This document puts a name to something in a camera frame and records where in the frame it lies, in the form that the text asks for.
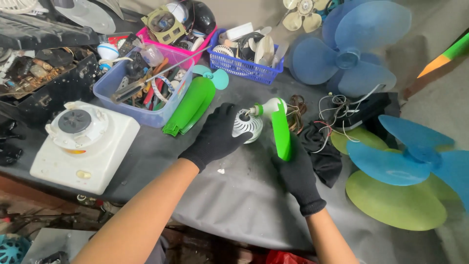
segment gray table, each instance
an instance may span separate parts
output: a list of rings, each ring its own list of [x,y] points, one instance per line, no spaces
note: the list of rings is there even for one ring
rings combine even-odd
[[[142,126],[114,178],[100,197],[127,202],[146,184],[174,162],[200,131],[207,115],[223,102],[250,107],[272,97],[288,99],[301,94],[308,112],[304,120],[316,119],[317,102],[326,94],[322,87],[298,84],[288,73],[279,74],[272,85],[262,85],[230,76],[227,89],[217,90],[212,104],[199,122],[185,135],[172,137],[160,129]],[[270,127],[265,125],[261,138],[244,145],[228,157],[212,162],[191,183],[174,211],[173,218],[193,228],[221,237],[275,249],[310,250],[312,245],[304,218],[294,197],[278,184],[270,163]],[[29,169],[45,139],[44,135],[24,130],[26,141],[16,145],[24,156],[2,171],[19,178],[81,193],[32,177]],[[225,174],[217,172],[224,169]],[[352,170],[348,157],[332,189],[318,181],[317,187],[327,201],[327,209],[356,256],[367,264],[444,264],[446,258],[434,231],[411,232],[390,227],[363,214],[348,199],[345,182]]]

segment copper wire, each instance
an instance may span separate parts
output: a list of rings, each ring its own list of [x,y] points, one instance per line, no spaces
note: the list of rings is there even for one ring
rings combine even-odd
[[[290,112],[287,113],[287,116],[289,116],[288,128],[298,135],[304,127],[302,115],[306,113],[308,108],[304,103],[304,97],[297,94],[292,95],[288,105],[288,110],[290,110]]]

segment gloved hand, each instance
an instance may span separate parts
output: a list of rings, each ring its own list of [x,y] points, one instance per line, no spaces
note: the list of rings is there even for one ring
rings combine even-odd
[[[285,181],[287,190],[300,204],[301,214],[307,217],[324,209],[326,202],[319,196],[313,165],[300,139],[290,133],[290,141],[290,161],[286,162],[275,155],[272,163]]]
[[[253,136],[251,132],[235,138],[232,136],[236,114],[241,109],[232,103],[223,103],[217,107],[213,114],[208,115],[194,144],[182,152],[179,158],[192,161],[202,172],[210,162],[233,153]]]

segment red plastic bag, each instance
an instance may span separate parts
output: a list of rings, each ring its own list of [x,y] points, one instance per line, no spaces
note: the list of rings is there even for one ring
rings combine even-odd
[[[265,264],[316,264],[291,253],[271,250],[267,256]]]

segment forearm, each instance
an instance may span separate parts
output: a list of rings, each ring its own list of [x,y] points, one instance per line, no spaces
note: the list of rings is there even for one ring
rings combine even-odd
[[[325,208],[306,217],[306,222],[321,264],[359,263]]]
[[[135,195],[85,245],[73,264],[143,264],[182,194],[199,173],[191,161],[178,159]]]

